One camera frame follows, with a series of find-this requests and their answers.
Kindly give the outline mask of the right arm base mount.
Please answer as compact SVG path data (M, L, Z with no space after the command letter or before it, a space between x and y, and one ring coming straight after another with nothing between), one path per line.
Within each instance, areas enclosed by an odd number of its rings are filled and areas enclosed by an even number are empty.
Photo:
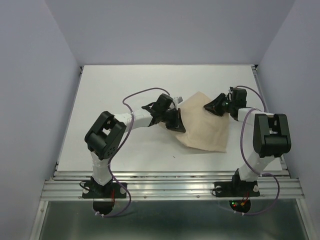
M241 180L237 169L230 181L216 181L211 194L217 198L229 198L229 205L236 213L247 214L251 209L250 197L259 197L258 182Z

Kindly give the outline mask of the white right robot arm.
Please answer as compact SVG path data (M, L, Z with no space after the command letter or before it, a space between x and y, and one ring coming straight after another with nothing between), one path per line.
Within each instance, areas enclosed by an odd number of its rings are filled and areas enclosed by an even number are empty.
M260 100L262 97L254 89L238 85L230 87L227 94L221 93L203 108L216 115L229 114L235 121L241 122L240 153L244 164L237 170L237 179L230 182L231 192L242 195L248 190L247 182L254 182L263 175L265 168L292 147L288 118L283 113L269 113L247 106L247 90L255 93ZM245 157L243 137L245 126L253 127L253 152Z

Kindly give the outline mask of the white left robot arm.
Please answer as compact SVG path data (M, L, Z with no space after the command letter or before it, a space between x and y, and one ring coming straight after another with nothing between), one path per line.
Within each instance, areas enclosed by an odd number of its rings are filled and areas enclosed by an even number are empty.
M85 135L84 141L90 151L93 164L91 180L94 191L100 197L111 193L112 175L109 171L109 160L118 151L124 134L137 128L151 127L164 123L166 129L185 133L181 109L178 105L183 98L170 97L163 93L155 102L142 106L132 113L111 114L104 111L100 114Z

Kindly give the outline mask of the beige cloth drape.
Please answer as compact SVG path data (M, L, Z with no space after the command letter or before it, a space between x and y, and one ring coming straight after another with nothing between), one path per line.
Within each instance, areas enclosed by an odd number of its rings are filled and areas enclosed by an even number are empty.
M204 109L211 99L197 92L180 105L185 133L172 132L184 146L210 152L227 151L230 119L228 114L217 116Z

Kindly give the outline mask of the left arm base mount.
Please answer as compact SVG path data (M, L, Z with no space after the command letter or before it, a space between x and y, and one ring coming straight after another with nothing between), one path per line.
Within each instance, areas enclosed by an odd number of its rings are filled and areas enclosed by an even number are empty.
M96 216L102 218L114 218L123 214L131 204L131 194L126 182L114 182L112 179L106 185L99 185L91 176L90 180L83 180L79 183L82 188L82 198L93 200L92 208ZM116 200L126 199L128 203L118 212L115 212Z

